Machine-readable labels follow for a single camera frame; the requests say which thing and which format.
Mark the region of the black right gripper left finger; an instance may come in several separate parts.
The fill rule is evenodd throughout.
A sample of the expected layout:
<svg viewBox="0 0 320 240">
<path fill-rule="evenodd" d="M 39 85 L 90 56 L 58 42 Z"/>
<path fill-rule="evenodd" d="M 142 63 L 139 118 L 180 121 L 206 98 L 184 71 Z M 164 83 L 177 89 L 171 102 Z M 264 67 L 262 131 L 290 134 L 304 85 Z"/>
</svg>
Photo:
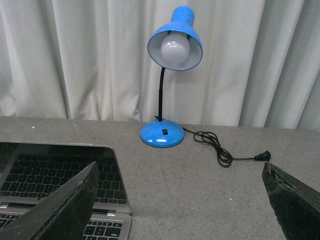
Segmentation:
<svg viewBox="0 0 320 240">
<path fill-rule="evenodd" d="M 91 219 L 99 169 L 94 161 L 0 230 L 2 240 L 80 240 Z"/>
</svg>

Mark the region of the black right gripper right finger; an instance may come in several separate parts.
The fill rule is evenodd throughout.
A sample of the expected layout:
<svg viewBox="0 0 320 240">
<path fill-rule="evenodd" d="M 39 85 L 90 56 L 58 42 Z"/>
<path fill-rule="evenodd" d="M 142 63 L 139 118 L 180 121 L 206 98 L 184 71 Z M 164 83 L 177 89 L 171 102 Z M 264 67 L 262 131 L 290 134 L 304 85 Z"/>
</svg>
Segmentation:
<svg viewBox="0 0 320 240">
<path fill-rule="evenodd" d="M 270 162 L 262 180 L 287 240 L 320 238 L 320 193 Z"/>
</svg>

